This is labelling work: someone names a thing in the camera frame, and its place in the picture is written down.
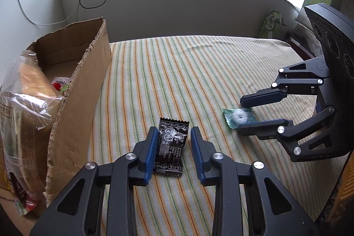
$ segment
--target silver screw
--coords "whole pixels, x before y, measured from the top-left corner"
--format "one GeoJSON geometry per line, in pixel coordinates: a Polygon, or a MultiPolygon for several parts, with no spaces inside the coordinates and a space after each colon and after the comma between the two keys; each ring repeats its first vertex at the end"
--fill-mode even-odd
{"type": "Polygon", "coordinates": [[[261,161],[256,161],[255,163],[253,163],[254,168],[257,169],[262,169],[264,168],[264,164],[261,161]]]}
{"type": "Polygon", "coordinates": [[[125,158],[127,158],[128,160],[133,160],[136,158],[136,155],[134,153],[127,153],[125,155],[125,158]]]}
{"type": "Polygon", "coordinates": [[[222,153],[220,153],[220,152],[215,152],[215,153],[213,154],[213,158],[215,158],[215,159],[222,159],[222,158],[224,158],[224,155],[223,155],[222,153]]]}
{"type": "Polygon", "coordinates": [[[94,163],[94,162],[88,162],[85,165],[85,168],[88,169],[88,170],[91,170],[91,169],[93,169],[95,167],[96,167],[96,163],[94,163]]]}
{"type": "Polygon", "coordinates": [[[278,130],[278,133],[282,134],[285,131],[285,127],[284,126],[279,126],[277,130],[278,130]]]}
{"type": "Polygon", "coordinates": [[[301,153],[301,148],[300,148],[299,146],[296,146],[296,147],[294,148],[294,154],[295,154],[295,155],[300,155],[300,153],[301,153]]]}

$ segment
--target green snack bag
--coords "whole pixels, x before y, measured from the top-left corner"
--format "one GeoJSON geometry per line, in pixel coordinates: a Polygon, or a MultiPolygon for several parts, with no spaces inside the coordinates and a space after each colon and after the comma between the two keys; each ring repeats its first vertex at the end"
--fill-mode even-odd
{"type": "Polygon", "coordinates": [[[235,129],[245,123],[258,122],[252,108],[223,109],[225,120],[230,128],[235,129]]]}

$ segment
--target cardboard box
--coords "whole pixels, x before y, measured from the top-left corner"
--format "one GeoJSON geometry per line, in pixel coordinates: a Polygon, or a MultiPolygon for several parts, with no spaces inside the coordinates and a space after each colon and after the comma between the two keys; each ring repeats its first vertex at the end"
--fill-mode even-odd
{"type": "MultiPolygon", "coordinates": [[[[49,205],[87,162],[93,115],[111,60],[106,22],[99,18],[73,23],[41,37],[28,50],[37,54],[38,65],[49,81],[56,76],[70,78],[48,144],[44,195],[49,205]]],[[[16,215],[13,202],[7,203],[6,210],[16,215]]],[[[22,218],[25,223],[19,217],[11,219],[21,225],[22,218]]],[[[29,233],[28,228],[20,230],[29,233]]]]}

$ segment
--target triangular cutout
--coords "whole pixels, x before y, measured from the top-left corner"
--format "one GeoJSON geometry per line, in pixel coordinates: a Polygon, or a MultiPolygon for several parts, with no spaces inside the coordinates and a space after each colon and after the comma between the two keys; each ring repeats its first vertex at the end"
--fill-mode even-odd
{"type": "Polygon", "coordinates": [[[292,67],[289,67],[289,70],[305,70],[306,69],[306,63],[301,63],[292,67]]]}
{"type": "Polygon", "coordinates": [[[292,205],[279,191],[275,184],[269,178],[264,179],[265,187],[267,188],[271,210],[274,215],[279,215],[292,210],[292,205]]]}
{"type": "Polygon", "coordinates": [[[76,215],[84,184],[85,179],[81,178],[60,202],[57,208],[58,212],[66,213],[72,216],[76,215]]]}

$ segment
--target white cable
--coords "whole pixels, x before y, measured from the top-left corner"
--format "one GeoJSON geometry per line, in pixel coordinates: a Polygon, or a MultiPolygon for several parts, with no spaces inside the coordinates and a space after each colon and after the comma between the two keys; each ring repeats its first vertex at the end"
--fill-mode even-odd
{"type": "Polygon", "coordinates": [[[64,22],[66,22],[66,21],[73,15],[74,11],[76,10],[76,9],[74,9],[74,10],[72,11],[72,13],[70,13],[70,15],[69,15],[65,20],[63,20],[63,21],[59,21],[59,22],[57,22],[57,23],[38,24],[38,23],[35,23],[35,22],[33,22],[33,21],[31,21],[31,20],[29,19],[29,17],[26,15],[26,13],[24,12],[24,10],[23,10],[23,8],[22,8],[22,5],[21,5],[20,0],[17,0],[17,2],[18,2],[18,5],[20,6],[20,10],[21,10],[22,14],[24,15],[24,17],[25,17],[30,23],[32,23],[32,24],[34,24],[34,25],[37,25],[37,26],[47,26],[47,25],[55,25],[55,24],[64,23],[64,22]]]}

